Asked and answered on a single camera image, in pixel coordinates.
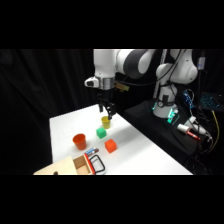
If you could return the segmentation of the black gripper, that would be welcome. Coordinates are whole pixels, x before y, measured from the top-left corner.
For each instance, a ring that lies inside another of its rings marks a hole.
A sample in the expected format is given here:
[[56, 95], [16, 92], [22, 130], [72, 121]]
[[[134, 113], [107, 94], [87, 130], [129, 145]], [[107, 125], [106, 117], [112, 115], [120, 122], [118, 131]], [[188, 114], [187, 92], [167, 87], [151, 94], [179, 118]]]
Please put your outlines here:
[[97, 90], [97, 103], [99, 105], [100, 113], [103, 112], [103, 109], [106, 109], [108, 112], [108, 119], [111, 120], [112, 117], [116, 114], [116, 106], [113, 102], [113, 90]]

